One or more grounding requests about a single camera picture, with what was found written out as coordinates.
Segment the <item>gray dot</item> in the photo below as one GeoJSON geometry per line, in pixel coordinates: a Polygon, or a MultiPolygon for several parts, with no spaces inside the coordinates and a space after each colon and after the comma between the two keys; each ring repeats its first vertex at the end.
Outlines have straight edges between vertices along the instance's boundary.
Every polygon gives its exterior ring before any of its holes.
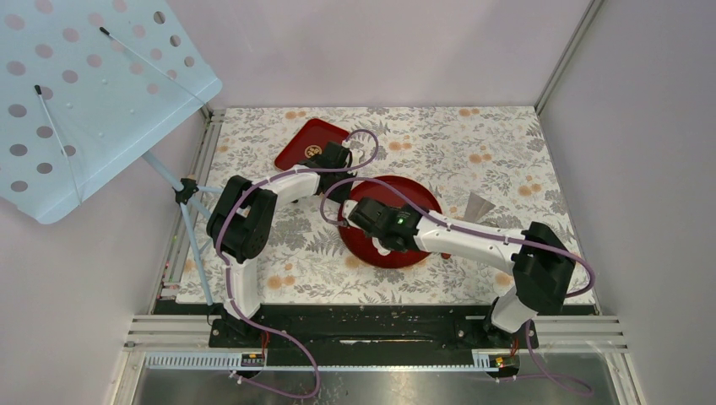
{"type": "Polygon", "coordinates": [[[10,190],[14,192],[23,192],[27,190],[27,183],[24,181],[15,181],[10,185],[10,190]]]}
{"type": "Polygon", "coordinates": [[[47,44],[39,44],[35,47],[35,53],[38,57],[44,57],[47,59],[52,56],[52,48],[47,44]]]}
{"type": "Polygon", "coordinates": [[[89,55],[87,57],[87,64],[93,68],[98,68],[102,66],[102,57],[95,54],[89,55]]]}
{"type": "Polygon", "coordinates": [[[49,87],[40,86],[40,89],[42,90],[42,98],[45,100],[50,100],[52,96],[55,95],[55,93],[49,87]]]}
{"type": "Polygon", "coordinates": [[[35,8],[44,14],[49,14],[55,9],[50,0],[35,0],[35,8]]]}
{"type": "Polygon", "coordinates": [[[22,76],[24,74],[24,71],[24,65],[21,62],[8,62],[8,72],[10,72],[10,74],[14,74],[15,76],[22,76]]]}
{"type": "Polygon", "coordinates": [[[52,136],[53,131],[52,128],[43,125],[42,127],[37,128],[37,131],[35,131],[35,133],[37,133],[38,137],[47,139],[52,136]]]}
{"type": "Polygon", "coordinates": [[[17,14],[8,14],[5,16],[5,25],[12,30],[20,31],[24,28],[24,20],[17,14]]]}
{"type": "Polygon", "coordinates": [[[12,156],[25,156],[27,154],[27,147],[22,143],[16,143],[10,147],[10,153],[12,156]]]}
{"type": "Polygon", "coordinates": [[[37,172],[41,175],[46,175],[47,173],[50,173],[52,171],[52,165],[49,163],[40,163],[37,165],[37,172]]]}
{"type": "Polygon", "coordinates": [[[129,72],[132,72],[133,74],[142,74],[143,71],[144,67],[142,67],[142,64],[139,62],[133,62],[129,65],[129,72]]]}
{"type": "Polygon", "coordinates": [[[62,72],[62,79],[70,84],[75,83],[78,79],[77,72],[74,70],[66,70],[62,72]]]}
{"type": "Polygon", "coordinates": [[[74,28],[66,28],[62,31],[62,36],[69,42],[79,41],[79,32],[74,28]]]}
{"type": "Polygon", "coordinates": [[[134,25],[132,27],[132,32],[137,38],[144,38],[147,35],[147,31],[141,24],[134,25]]]}
{"type": "Polygon", "coordinates": [[[105,24],[105,19],[102,18],[102,16],[99,13],[92,13],[87,16],[87,20],[90,24],[93,26],[100,28],[102,25],[105,24]]]}
{"type": "Polygon", "coordinates": [[[120,44],[117,40],[112,40],[111,47],[113,51],[124,52],[124,45],[120,44]]]}
{"type": "Polygon", "coordinates": [[[124,0],[114,0],[112,2],[112,6],[114,6],[114,9],[119,13],[124,13],[127,11],[127,4],[124,2],[124,0]]]}
{"type": "Polygon", "coordinates": [[[161,11],[157,11],[155,13],[155,23],[157,24],[164,24],[166,21],[166,16],[161,11]]]}
{"type": "Polygon", "coordinates": [[[14,116],[15,118],[21,118],[27,115],[27,109],[24,108],[24,105],[20,104],[11,105],[10,107],[8,107],[8,112],[11,116],[14,116]]]}

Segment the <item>table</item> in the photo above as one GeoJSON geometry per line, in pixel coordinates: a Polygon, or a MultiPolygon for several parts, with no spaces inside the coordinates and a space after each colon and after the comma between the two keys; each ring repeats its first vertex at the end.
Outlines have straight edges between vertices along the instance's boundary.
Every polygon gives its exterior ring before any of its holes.
{"type": "MultiPolygon", "coordinates": [[[[443,212],[460,219],[470,192],[496,207],[480,221],[502,228],[548,224],[579,254],[556,173],[533,107],[231,108],[214,153],[207,186],[222,187],[233,175],[264,178],[277,172],[274,159],[311,118],[346,130],[368,128],[380,139],[377,159],[359,176],[398,175],[429,188],[443,212]]],[[[368,136],[351,149],[372,151],[368,136]]],[[[204,196],[212,208],[216,196],[204,196]]],[[[259,257],[263,302],[299,304],[489,304],[513,285],[505,273],[459,257],[431,255],[404,269],[369,266],[352,256],[338,231],[318,213],[320,197],[276,212],[268,244],[259,257]]],[[[338,204],[331,203],[329,216],[338,204]]],[[[196,223],[198,243],[208,236],[196,223]]],[[[213,249],[202,255],[214,301],[225,298],[225,265],[213,249]]],[[[578,265],[571,290],[584,286],[578,265]]],[[[206,302],[196,263],[186,260],[178,303],[206,302]]],[[[591,292],[567,300],[593,304],[591,292]]]]}

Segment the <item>gray leaf pattern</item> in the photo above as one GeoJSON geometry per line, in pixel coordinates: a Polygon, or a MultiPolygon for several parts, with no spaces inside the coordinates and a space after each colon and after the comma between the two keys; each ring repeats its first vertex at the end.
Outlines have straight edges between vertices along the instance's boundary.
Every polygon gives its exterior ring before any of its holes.
{"type": "MultiPolygon", "coordinates": [[[[579,254],[567,205],[559,190],[532,107],[425,108],[231,108],[214,153],[207,186],[224,186],[235,174],[258,179],[275,172],[274,159],[309,119],[317,117],[348,131],[368,128],[381,145],[377,159],[359,176],[409,177],[427,187],[442,211],[460,219],[470,192],[496,207],[482,219],[502,228],[548,224],[565,246],[579,254]]],[[[348,143],[373,149],[366,134],[348,143]]],[[[216,196],[203,196],[211,209],[216,196]]],[[[382,269],[353,256],[337,229],[318,213],[320,197],[279,209],[268,244],[258,257],[258,292],[263,302],[304,304],[489,304],[513,284],[483,263],[438,254],[403,269],[382,269]]],[[[329,202],[335,218],[338,204],[329,202]]],[[[198,243],[209,237],[206,220],[195,226],[198,243]]],[[[225,298],[225,265],[207,249],[202,255],[214,300],[225,298]]],[[[571,289],[586,283],[578,267],[571,289]]],[[[196,263],[186,260],[177,302],[205,302],[196,263]]],[[[591,294],[570,299],[592,303],[591,294]]]]}

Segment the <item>wall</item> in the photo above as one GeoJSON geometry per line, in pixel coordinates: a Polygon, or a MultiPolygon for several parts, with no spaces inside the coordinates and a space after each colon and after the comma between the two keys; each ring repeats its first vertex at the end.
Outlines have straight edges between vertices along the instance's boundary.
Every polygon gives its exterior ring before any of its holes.
{"type": "Polygon", "coordinates": [[[233,105],[532,105],[589,0],[168,0],[233,105]]]}
{"type": "Polygon", "coordinates": [[[608,2],[542,116],[649,404],[712,403],[716,3],[608,2]]]}
{"type": "MultiPolygon", "coordinates": [[[[196,113],[152,149],[179,176],[202,125],[196,113]]],[[[101,403],[176,211],[142,160],[52,225],[0,200],[0,403],[101,403]]]]}

